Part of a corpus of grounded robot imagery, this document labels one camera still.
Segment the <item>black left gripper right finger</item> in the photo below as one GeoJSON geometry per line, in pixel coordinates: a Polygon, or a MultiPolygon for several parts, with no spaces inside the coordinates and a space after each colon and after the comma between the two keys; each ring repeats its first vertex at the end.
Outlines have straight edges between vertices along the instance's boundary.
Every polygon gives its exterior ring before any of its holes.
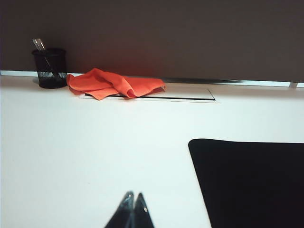
{"type": "Polygon", "coordinates": [[[147,204],[142,193],[139,193],[134,207],[134,227],[154,228],[147,204]]]}

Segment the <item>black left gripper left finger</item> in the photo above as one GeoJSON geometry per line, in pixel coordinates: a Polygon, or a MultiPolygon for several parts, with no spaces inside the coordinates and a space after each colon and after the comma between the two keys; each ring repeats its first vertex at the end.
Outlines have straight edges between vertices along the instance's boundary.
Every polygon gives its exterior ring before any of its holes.
{"type": "Polygon", "coordinates": [[[126,192],[105,228],[132,228],[133,200],[134,193],[132,191],[126,192]]]}

